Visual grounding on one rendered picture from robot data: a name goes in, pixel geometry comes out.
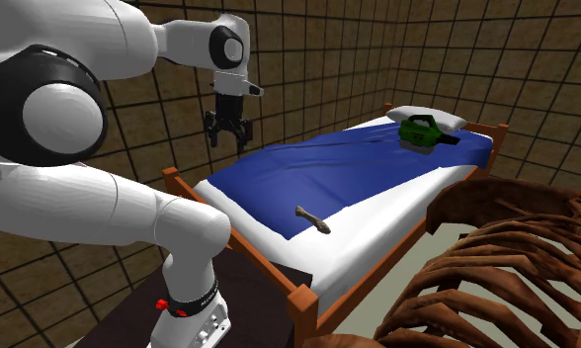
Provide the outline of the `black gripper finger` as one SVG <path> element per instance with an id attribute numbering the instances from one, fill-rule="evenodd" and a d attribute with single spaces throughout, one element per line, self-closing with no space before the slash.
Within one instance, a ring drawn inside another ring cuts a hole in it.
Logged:
<path id="1" fill-rule="evenodd" d="M 241 154 L 248 142 L 253 139 L 253 123 L 251 120 L 240 120 L 236 128 L 237 153 Z"/>
<path id="2" fill-rule="evenodd" d="M 206 111 L 205 112 L 205 131 L 209 138 L 209 143 L 211 147 L 217 147 L 218 140 L 217 134 L 220 131 L 220 128 L 217 124 L 217 117 L 216 112 L 214 111 Z"/>

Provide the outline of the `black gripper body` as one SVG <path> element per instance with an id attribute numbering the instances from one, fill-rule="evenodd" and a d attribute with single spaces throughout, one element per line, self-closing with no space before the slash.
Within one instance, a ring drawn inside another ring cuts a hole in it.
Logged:
<path id="1" fill-rule="evenodd" d="M 239 131 L 243 113 L 243 97 L 217 93 L 215 95 L 215 128 Z"/>

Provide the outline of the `wooden bed with blue blanket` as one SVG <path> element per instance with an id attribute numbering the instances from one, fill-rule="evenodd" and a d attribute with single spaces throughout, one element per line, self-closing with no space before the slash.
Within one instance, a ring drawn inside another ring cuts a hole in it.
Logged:
<path id="1" fill-rule="evenodd" d="M 491 170 L 504 125 L 467 123 L 428 154 L 399 144 L 385 113 L 347 130 L 272 145 L 189 186 L 163 172 L 169 193 L 226 213 L 229 246 L 244 253 L 286 296 L 294 347 L 329 334 L 421 238 L 430 202 L 457 181 Z M 294 214 L 301 206 L 331 229 Z"/>

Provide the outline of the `green and black leaf blower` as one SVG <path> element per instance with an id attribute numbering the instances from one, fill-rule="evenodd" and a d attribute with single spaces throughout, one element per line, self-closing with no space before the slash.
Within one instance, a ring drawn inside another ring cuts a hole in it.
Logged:
<path id="1" fill-rule="evenodd" d="M 438 144 L 457 145 L 460 138 L 439 130 L 432 115 L 413 115 L 398 130 L 402 148 L 428 155 Z"/>

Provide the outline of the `dark robot stand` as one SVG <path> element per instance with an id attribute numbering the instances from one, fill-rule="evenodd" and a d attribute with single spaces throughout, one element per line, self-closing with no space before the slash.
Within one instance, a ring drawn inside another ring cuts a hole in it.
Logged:
<path id="1" fill-rule="evenodd" d="M 174 304 L 162 270 L 154 271 L 74 348 L 152 348 L 160 317 L 191 323 L 186 348 L 294 348 L 287 296 L 242 253 L 225 249 L 212 260 L 218 292 L 202 312 Z"/>

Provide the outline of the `white pillow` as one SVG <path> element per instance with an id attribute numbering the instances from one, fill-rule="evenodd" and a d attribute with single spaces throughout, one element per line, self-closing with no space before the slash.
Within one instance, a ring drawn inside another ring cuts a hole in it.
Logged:
<path id="1" fill-rule="evenodd" d="M 462 129 L 467 121 L 461 117 L 437 109 L 418 107 L 418 106 L 400 106 L 393 108 L 385 115 L 396 123 L 401 123 L 415 115 L 431 115 L 440 131 L 453 133 Z"/>

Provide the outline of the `brown wicker chair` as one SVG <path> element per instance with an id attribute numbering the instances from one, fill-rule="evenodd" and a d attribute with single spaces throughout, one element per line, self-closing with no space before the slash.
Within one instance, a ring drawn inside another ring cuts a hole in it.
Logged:
<path id="1" fill-rule="evenodd" d="M 412 278 L 373 337 L 330 334 L 303 348 L 581 348 L 581 191 L 518 179 L 468 179 L 439 193 L 426 230 L 462 235 Z"/>

